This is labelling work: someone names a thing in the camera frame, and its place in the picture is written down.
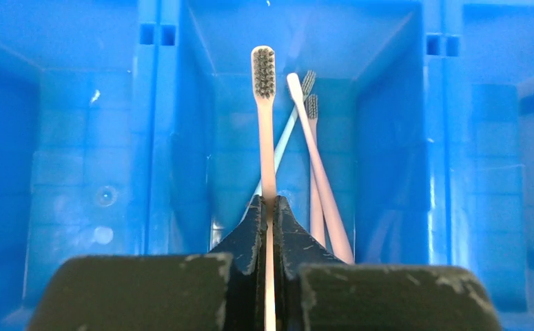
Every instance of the blue plastic surface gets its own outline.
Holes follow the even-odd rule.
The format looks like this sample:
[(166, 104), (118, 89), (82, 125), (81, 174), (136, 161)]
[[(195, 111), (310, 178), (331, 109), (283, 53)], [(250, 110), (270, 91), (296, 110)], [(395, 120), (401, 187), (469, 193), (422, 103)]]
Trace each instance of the blue plastic surface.
[[(259, 179), (250, 50), (315, 70), (358, 263), (453, 264), (534, 330), (534, 3), (0, 0), (0, 330), (80, 254), (206, 252)], [(277, 175), (308, 227), (296, 126)]]

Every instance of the square hole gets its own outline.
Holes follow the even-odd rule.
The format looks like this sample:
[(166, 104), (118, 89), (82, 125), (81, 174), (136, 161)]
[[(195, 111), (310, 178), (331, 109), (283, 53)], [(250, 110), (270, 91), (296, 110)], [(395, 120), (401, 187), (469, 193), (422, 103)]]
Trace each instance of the square hole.
[(175, 26), (161, 26), (161, 45), (175, 46), (176, 27)]
[(427, 36), (427, 55), (440, 54), (440, 38), (438, 35)]
[(448, 57), (458, 57), (460, 56), (460, 38), (459, 37), (449, 37), (445, 44), (445, 54)]
[(139, 28), (139, 43), (141, 45), (153, 45), (155, 26), (153, 24), (141, 24)]

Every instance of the dark bristles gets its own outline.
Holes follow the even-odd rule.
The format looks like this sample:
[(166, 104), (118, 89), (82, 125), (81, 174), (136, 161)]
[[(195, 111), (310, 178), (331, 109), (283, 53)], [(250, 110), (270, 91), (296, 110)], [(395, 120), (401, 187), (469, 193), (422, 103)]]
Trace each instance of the dark bristles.
[(268, 99), (275, 95), (275, 52), (261, 48), (253, 54), (254, 92)]
[(318, 118), (318, 96), (312, 94), (305, 100), (305, 110), (307, 111), (307, 117), (310, 119)]

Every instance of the blue bin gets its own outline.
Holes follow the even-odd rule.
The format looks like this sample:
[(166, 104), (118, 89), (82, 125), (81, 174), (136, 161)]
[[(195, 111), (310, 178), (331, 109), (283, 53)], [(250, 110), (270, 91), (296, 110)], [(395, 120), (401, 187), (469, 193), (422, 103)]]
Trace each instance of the blue bin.
[[(84, 254), (206, 252), (259, 180), (250, 51), (315, 70), (318, 147), (358, 263), (448, 264), (534, 330), (534, 5), (0, 0), (0, 330)], [(296, 126), (278, 189), (308, 228)]]

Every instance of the gray bristles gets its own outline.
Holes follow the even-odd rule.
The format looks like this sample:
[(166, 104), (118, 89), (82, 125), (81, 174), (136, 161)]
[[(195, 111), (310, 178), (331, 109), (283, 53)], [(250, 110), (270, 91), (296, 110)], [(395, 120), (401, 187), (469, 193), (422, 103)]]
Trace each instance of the gray bristles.
[(318, 96), (317, 94), (312, 94), (307, 97), (305, 100), (305, 110), (307, 111), (307, 117), (309, 119), (318, 118)]
[(303, 77), (303, 81), (301, 82), (301, 90), (303, 91), (303, 95), (309, 95), (309, 93), (311, 93), (311, 89), (314, 88), (315, 82), (316, 72), (313, 70), (308, 70), (305, 77)]
[(275, 52), (261, 48), (253, 53), (254, 92), (268, 99), (275, 95)]

